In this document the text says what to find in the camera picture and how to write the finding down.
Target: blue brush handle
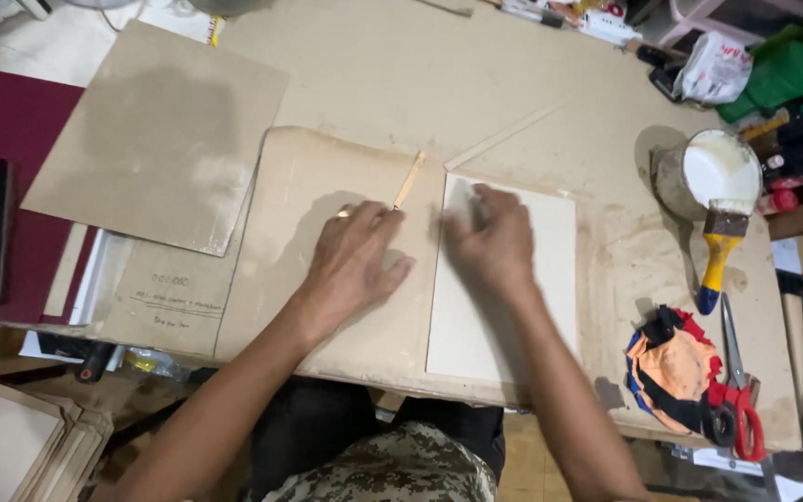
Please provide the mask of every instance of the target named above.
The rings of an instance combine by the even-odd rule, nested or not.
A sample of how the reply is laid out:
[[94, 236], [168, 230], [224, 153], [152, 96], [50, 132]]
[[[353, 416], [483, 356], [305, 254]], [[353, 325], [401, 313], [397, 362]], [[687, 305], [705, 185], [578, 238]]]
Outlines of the blue brush handle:
[[717, 304], [717, 299], [720, 297], [720, 295], [720, 291], [712, 290], [711, 288], [708, 288], [708, 286], [702, 286], [698, 290], [698, 298], [696, 298], [698, 312], [702, 315], [711, 314], [711, 312], [715, 310], [715, 305]]

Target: red scissor handle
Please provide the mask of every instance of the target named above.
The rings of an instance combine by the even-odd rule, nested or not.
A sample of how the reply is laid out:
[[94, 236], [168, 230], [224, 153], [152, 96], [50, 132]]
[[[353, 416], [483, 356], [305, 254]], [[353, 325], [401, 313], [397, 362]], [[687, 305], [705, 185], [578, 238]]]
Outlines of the red scissor handle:
[[[742, 460], [760, 462], [767, 456], [764, 448], [764, 429], [761, 419], [757, 416], [755, 407], [750, 403], [751, 390], [746, 387], [742, 390], [730, 388], [725, 399], [732, 402], [736, 408], [736, 455]], [[751, 452], [749, 449], [749, 433], [746, 425], [751, 427]]]

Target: hand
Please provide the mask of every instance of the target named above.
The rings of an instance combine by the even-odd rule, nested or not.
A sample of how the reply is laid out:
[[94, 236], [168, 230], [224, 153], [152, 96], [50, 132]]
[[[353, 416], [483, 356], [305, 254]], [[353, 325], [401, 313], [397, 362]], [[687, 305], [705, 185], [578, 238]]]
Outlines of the hand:
[[482, 198], [486, 225], [481, 231], [459, 214], [442, 218], [453, 252], [472, 267], [490, 288], [510, 300], [534, 284], [534, 242], [528, 209], [515, 194], [483, 184], [473, 186]]
[[348, 217], [333, 217], [324, 224], [309, 275], [297, 291], [310, 307], [320, 342], [353, 314], [387, 299], [417, 263], [403, 257], [384, 270], [386, 247], [404, 221], [404, 212], [390, 211], [373, 201], [344, 205]]

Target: stack of boards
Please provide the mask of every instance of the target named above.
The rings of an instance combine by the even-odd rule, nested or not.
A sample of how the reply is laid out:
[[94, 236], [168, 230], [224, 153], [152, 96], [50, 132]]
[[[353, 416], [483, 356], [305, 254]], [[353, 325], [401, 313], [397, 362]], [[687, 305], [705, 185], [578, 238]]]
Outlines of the stack of boards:
[[112, 433], [106, 412], [0, 385], [0, 502], [76, 500]]

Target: paintbrush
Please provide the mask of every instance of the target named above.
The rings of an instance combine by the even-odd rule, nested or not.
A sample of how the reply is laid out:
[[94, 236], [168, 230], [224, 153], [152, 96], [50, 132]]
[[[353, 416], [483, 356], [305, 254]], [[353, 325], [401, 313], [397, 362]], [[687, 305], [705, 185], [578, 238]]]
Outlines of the paintbrush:
[[721, 295], [724, 264], [733, 247], [745, 237], [754, 205], [754, 201], [728, 198], [708, 201], [708, 216], [702, 231], [708, 242], [708, 268], [696, 300], [700, 314], [708, 315], [715, 310], [717, 298]]

